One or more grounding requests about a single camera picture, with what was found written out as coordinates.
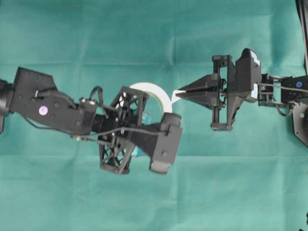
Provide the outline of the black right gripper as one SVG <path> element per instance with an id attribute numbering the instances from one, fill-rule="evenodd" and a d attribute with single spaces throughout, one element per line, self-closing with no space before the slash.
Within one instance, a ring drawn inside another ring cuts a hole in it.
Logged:
<path id="1" fill-rule="evenodd" d="M 205 75 L 193 83 L 180 88 L 180 90 L 185 92 L 176 93 L 176 96 L 208 109 L 213 109 L 210 126 L 214 131 L 231 131 L 236 113 L 243 103 L 243 98 L 235 91 L 235 65 L 230 55 L 214 55 L 212 61 L 213 74 Z M 223 67 L 227 68 L 226 79 L 220 77 L 220 69 Z M 217 91 L 206 91 L 213 88 L 217 88 Z M 227 108 L 226 123 L 220 123 L 219 121 L 219 111 L 222 107 Z"/>

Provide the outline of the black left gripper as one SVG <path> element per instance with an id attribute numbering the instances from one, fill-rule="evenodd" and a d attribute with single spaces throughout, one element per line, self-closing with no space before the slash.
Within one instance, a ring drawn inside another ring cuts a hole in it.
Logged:
<path id="1" fill-rule="evenodd" d="M 142 156 L 142 150 L 130 140 L 132 131 L 142 123 L 150 123 L 151 115 L 143 112 L 148 94 L 122 87 L 106 106 L 106 114 L 97 115 L 100 168 L 118 175 L 128 174 L 131 156 Z"/>

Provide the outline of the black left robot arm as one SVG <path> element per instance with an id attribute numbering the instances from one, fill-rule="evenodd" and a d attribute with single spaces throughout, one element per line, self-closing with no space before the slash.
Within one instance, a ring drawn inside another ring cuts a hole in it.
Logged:
<path id="1" fill-rule="evenodd" d="M 0 118 L 17 113 L 40 129 L 66 133 L 99 145 L 100 167 L 128 174 L 135 145 L 131 127 L 141 125 L 148 94 L 122 87 L 110 106 L 103 103 L 103 90 L 96 86 L 79 102 L 58 91 L 53 77 L 19 67 L 13 83 L 0 82 Z"/>

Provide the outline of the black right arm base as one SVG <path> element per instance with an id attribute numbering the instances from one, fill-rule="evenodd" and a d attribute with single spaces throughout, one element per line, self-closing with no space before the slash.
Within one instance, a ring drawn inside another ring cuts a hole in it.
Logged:
<path id="1" fill-rule="evenodd" d="M 308 105 L 301 103 L 293 110 L 293 127 L 295 136 L 308 145 Z"/>

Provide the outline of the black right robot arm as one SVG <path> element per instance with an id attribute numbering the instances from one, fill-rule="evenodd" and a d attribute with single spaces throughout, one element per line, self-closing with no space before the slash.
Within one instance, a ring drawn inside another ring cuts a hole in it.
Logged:
<path id="1" fill-rule="evenodd" d="M 282 116 L 308 102 L 306 77 L 262 74 L 261 62 L 250 50 L 244 50 L 235 63 L 230 55 L 216 55 L 212 61 L 213 73 L 175 90 L 172 101 L 184 99 L 210 109 L 213 130 L 232 130 L 243 102 L 274 107 Z"/>

